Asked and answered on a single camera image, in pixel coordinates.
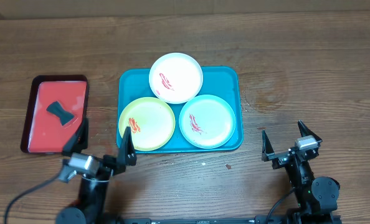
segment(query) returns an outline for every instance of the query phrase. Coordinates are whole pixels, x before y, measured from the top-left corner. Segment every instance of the yellow plate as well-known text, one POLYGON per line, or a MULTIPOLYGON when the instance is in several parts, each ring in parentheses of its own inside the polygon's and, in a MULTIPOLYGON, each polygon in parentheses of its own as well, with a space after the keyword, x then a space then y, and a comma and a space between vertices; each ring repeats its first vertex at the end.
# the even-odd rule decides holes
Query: yellow plate
POLYGON ((154 97, 142 97, 127 105, 118 120, 123 137, 125 128, 131 127, 136 150, 152 151, 165 145, 175 129, 175 116, 167 103, 154 97))

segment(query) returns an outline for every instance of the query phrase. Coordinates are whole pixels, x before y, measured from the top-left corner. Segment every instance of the wood grain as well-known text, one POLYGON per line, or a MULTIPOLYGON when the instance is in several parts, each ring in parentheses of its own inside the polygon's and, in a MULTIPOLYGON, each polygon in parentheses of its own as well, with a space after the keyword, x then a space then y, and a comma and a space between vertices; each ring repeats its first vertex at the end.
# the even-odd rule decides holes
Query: wood grain
MULTIPOLYGON (((236 70, 244 143, 234 152, 139 156, 111 182, 108 211, 159 219, 265 214, 289 184, 284 170, 261 161, 261 129, 280 152, 302 119, 324 140, 311 161, 316 177, 341 184, 335 214, 370 223, 370 11, 0 21, 0 223, 14 196, 60 167, 61 156, 19 149, 32 79, 86 75, 85 152, 114 154, 120 75, 168 52, 236 70)), ((78 184, 56 182, 27 196, 10 222, 54 223, 78 184)), ((292 197, 277 213, 295 206, 292 197)))

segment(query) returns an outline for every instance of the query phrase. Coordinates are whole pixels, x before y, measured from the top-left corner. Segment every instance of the wooden tabletop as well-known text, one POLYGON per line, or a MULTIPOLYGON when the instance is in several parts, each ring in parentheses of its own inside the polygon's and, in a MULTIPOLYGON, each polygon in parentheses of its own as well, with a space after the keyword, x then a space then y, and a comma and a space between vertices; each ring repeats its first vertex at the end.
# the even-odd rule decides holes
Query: wooden tabletop
MULTIPOLYGON (((370 223, 370 11, 0 21, 0 223, 11 199, 60 169, 62 156, 19 149, 32 79, 86 75, 84 153, 114 154, 120 75, 168 52, 238 73, 243 145, 139 155, 111 182, 107 211, 159 219, 266 214, 290 185, 284 169, 261 161, 261 131, 282 152, 299 138, 302 119, 323 139, 310 162, 315 177, 341 184, 334 214, 344 223, 370 223)), ((54 223, 79 182, 54 182, 24 197, 10 223, 54 223)), ((291 197, 276 213, 296 206, 291 197)))

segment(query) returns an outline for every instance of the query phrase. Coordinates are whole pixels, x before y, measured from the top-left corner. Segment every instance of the blue tray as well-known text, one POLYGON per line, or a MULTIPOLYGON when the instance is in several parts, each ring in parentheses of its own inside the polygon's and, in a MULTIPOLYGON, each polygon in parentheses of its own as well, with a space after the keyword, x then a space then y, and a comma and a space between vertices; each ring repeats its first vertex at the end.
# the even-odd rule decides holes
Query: blue tray
MULTIPOLYGON (((132 101, 146 96, 153 96, 149 86, 149 68, 131 69, 126 71, 121 77, 118 85, 118 106, 117 121, 124 108, 132 101)), ((181 134, 178 125, 178 117, 183 104, 169 104, 175 115, 175 130, 171 139, 163 147, 154 151, 137 151, 138 154, 158 154, 158 153, 183 153, 183 152, 212 152, 212 151, 231 151, 237 149, 243 142, 243 122, 242 108, 240 107, 239 82, 236 72, 230 67, 202 67, 203 86, 198 95, 216 95, 224 99, 235 112, 236 126, 235 133, 223 146, 215 149, 200 149, 187 142, 181 134)), ((116 132, 116 143, 120 147, 121 136, 116 132)))

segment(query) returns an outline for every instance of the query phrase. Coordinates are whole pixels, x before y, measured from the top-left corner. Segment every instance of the beige wall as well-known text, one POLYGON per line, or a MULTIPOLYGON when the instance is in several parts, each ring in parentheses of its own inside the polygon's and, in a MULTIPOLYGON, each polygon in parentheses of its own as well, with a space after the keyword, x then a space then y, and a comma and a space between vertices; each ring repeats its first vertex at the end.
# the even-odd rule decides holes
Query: beige wall
POLYGON ((370 0, 0 0, 0 19, 370 10, 370 0))

